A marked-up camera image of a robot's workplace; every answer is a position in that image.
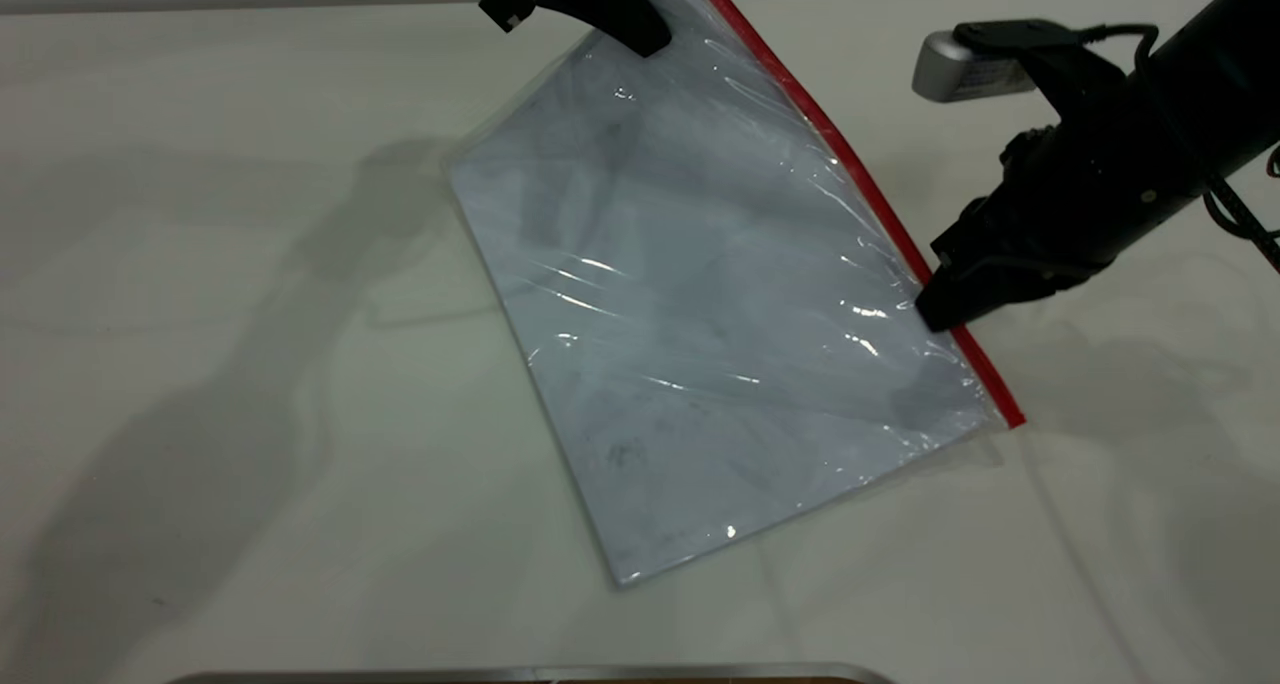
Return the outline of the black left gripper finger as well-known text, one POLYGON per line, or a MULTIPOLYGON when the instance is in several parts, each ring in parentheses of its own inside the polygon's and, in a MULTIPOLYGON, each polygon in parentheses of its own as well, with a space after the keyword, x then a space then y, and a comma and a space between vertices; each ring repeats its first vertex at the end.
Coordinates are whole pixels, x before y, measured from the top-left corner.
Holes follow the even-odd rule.
POLYGON ((650 0, 536 0, 536 6, 580 20, 640 58, 655 55, 672 41, 666 19, 650 0))

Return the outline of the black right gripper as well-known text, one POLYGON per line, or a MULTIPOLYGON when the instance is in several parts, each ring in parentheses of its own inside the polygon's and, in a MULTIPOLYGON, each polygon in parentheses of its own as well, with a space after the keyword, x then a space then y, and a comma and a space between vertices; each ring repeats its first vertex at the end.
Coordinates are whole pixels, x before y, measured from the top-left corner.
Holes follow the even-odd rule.
POLYGON ((915 302, 932 332, 1089 281, 1210 188, 1208 63, 1151 59, 1125 76, 1103 59, 1041 60, 1028 73, 1059 124, 1018 136, 997 190, 932 241, 940 266, 915 302))

